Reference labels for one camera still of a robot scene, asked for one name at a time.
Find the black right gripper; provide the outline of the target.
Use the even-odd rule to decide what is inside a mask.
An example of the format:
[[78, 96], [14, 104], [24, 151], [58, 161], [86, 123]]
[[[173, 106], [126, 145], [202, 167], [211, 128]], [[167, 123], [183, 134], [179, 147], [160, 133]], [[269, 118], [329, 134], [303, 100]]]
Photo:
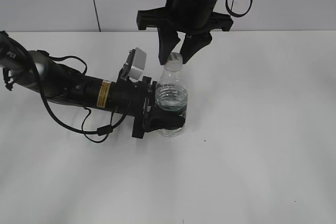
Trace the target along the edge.
[[186, 33], [180, 54], [185, 65], [198, 51], [212, 42], [209, 31], [230, 31], [233, 20], [228, 14], [214, 12], [217, 0], [166, 0], [163, 7], [140, 10], [138, 30], [158, 28], [159, 62], [166, 64], [168, 57], [181, 41], [177, 31]]

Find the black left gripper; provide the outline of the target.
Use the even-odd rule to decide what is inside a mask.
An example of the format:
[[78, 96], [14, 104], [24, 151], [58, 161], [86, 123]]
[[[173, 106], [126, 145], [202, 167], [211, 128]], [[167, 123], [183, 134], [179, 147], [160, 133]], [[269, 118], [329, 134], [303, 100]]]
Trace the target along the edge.
[[134, 117], [132, 137], [142, 139], [145, 132], [177, 130], [185, 124], [185, 111], [167, 111], [151, 108], [154, 85], [150, 77], [133, 82], [119, 78], [111, 91], [111, 106], [117, 113]]

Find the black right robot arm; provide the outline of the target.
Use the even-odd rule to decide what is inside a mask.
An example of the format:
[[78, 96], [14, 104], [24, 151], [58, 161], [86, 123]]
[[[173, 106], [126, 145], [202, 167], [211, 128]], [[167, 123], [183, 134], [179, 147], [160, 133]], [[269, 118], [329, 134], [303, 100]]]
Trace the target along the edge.
[[166, 64], [170, 53], [185, 38], [180, 49], [183, 63], [212, 41], [211, 31], [229, 31], [233, 20], [227, 14], [214, 12], [218, 0], [166, 0], [165, 6], [140, 10], [137, 14], [139, 30], [156, 28], [159, 37], [159, 62]]

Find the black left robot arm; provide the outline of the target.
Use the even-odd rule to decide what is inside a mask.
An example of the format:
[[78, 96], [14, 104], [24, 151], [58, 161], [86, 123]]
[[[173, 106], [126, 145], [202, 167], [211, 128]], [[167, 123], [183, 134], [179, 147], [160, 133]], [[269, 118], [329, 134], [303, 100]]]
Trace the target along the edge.
[[156, 82], [142, 75], [146, 53], [139, 48], [129, 52], [116, 82], [88, 76], [52, 57], [44, 50], [26, 50], [1, 32], [1, 68], [7, 90], [15, 84], [40, 94], [49, 115], [57, 122], [50, 103], [78, 106], [134, 118], [132, 135], [143, 138], [157, 130], [176, 130], [184, 126], [181, 112], [164, 110], [155, 103]]

